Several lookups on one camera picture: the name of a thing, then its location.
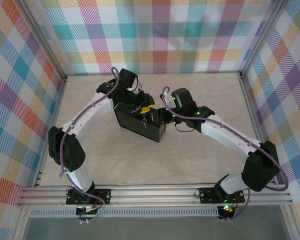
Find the colorful plaid wall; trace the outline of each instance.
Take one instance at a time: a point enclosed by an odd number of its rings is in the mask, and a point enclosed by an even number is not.
[[[248,73],[263,135],[275,143],[300,218],[300,0],[290,0]]]
[[[0,0],[0,240],[34,180],[61,83],[13,0]]]
[[[194,73],[238,71],[274,1],[40,0],[40,8],[70,73]]]

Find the ventilation slot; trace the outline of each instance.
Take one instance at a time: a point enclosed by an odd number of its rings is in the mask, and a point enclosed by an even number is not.
[[[112,207],[107,206],[102,217],[216,217],[216,206],[195,207]],[[33,208],[30,218],[76,217],[75,208]]]

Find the purple cable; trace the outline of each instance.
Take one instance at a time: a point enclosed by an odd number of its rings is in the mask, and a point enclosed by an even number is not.
[[[74,189],[76,189],[77,191],[79,191],[80,193],[82,193],[82,194],[84,194],[84,195],[86,195],[86,196],[88,196],[88,197],[97,199],[97,200],[99,200],[99,201],[102,202],[102,210],[99,211],[99,213],[98,213],[96,216],[94,216],[93,218],[91,218],[90,220],[85,221],[87,224],[91,223],[93,220],[97,219],[97,218],[100,216],[100,214],[103,213],[104,210],[106,209],[106,203],[105,203],[105,201],[104,201],[101,197],[94,196],[94,195],[92,195],[92,194],[89,194],[89,193],[83,191],[82,189],[80,189],[80,188],[79,188],[79,187],[71,180],[71,178],[70,178],[70,176],[69,176],[68,174],[65,174],[65,175],[66,175],[66,177],[68,178],[69,182],[71,183],[71,185],[73,186]]]
[[[60,143],[60,165],[61,165],[61,172],[60,172],[60,175],[59,175],[60,178],[63,177],[64,172],[65,172],[64,151],[63,151],[63,149],[64,149],[64,143],[65,143],[66,136],[70,132],[71,126],[74,126],[76,124],[76,122],[82,117],[82,115],[85,114],[85,112],[87,112],[90,108],[94,107],[96,104],[100,103],[102,100],[106,99],[117,88],[118,83],[119,83],[119,71],[118,71],[117,68],[115,68],[113,66],[111,68],[111,72],[112,72],[113,76],[116,79],[114,87],[107,94],[105,94],[104,96],[102,96],[100,99],[96,100],[95,102],[93,102],[92,104],[90,104],[89,106],[87,106],[85,109],[83,109],[79,113],[79,115],[72,121],[72,124],[68,127],[68,129],[65,131],[64,135],[62,136],[61,143]]]
[[[237,215],[235,215],[232,219],[235,219],[238,216],[240,216],[246,210],[246,208],[248,207],[248,204],[249,204],[249,201],[250,201],[250,189],[248,188],[247,190],[248,190],[248,197],[245,201],[245,205],[243,206],[242,210]]]
[[[94,107],[96,104],[100,103],[102,100],[106,99],[115,89],[116,87],[118,86],[118,83],[119,83],[119,71],[117,68],[115,67],[112,67],[111,68],[111,72],[113,74],[113,76],[115,77],[116,81],[115,81],[115,85],[113,86],[113,88],[107,93],[105,94],[104,96],[102,96],[100,99],[96,100],[95,102],[93,102],[92,104],[90,104],[89,106],[87,106],[85,109],[83,109],[79,115],[72,121],[72,126],[76,124],[76,122],[92,107]],[[62,139],[61,139],[61,143],[60,143],[60,165],[61,165],[61,172],[60,172],[60,175],[59,177],[62,178],[63,175],[64,175],[64,172],[65,172],[65,164],[64,164],[64,151],[63,151],[63,148],[64,148],[64,143],[65,143],[65,139],[66,139],[66,136],[68,135],[68,133],[70,132],[71,130],[71,126],[68,127],[68,129],[65,131],[64,135],[62,136]],[[83,191],[82,189],[80,189],[70,178],[70,176],[68,174],[66,174],[66,177],[68,178],[68,180],[70,181],[71,185],[73,186],[74,189],[76,189],[77,191],[79,191],[80,193],[88,196],[88,197],[91,197],[91,198],[94,198],[94,199],[97,199],[99,201],[102,202],[102,210],[99,211],[99,213],[91,218],[90,220],[87,220],[86,223],[90,223],[92,222],[93,220],[95,220],[96,218],[98,218],[100,216],[101,213],[103,213],[103,211],[106,209],[106,203],[105,201],[98,197],[98,196],[94,196],[92,194],[89,194],[85,191]]]
[[[168,86],[165,86],[163,89],[162,89],[162,101],[163,101],[163,104],[165,106],[165,108],[170,112],[172,113],[173,115],[181,118],[181,119],[189,119],[189,120],[203,120],[203,121],[207,121],[207,122],[210,122],[210,123],[214,123],[218,126],[222,126],[223,128],[225,128],[226,130],[228,130],[230,133],[234,134],[236,137],[238,137],[239,139],[243,140],[244,142],[246,142],[248,145],[251,145],[253,148],[259,150],[261,153],[263,153],[264,155],[266,155],[273,163],[274,165],[279,169],[279,172],[282,174],[283,178],[284,178],[284,181],[285,181],[285,185],[283,188],[275,188],[275,187],[270,187],[270,186],[265,186],[267,189],[270,189],[270,190],[273,190],[273,191],[277,191],[277,192],[283,192],[285,190],[288,189],[289,187],[289,180],[288,180],[288,177],[286,175],[286,173],[284,172],[284,170],[282,169],[282,167],[279,165],[279,163],[277,163],[277,161],[269,154],[267,153],[265,150],[263,150],[261,147],[255,145],[254,143],[250,142],[248,139],[246,139],[244,136],[240,135],[239,133],[237,133],[235,130],[231,129],[230,127],[226,126],[226,125],[223,125],[223,123],[221,122],[218,122],[216,120],[213,120],[213,119],[209,119],[209,118],[206,118],[206,117],[197,117],[197,116],[182,116],[180,114],[177,114],[176,112],[174,112],[169,106],[168,104],[166,103],[166,100],[164,98],[165,96],[165,91],[167,93],[169,93],[170,91],[170,87]]]

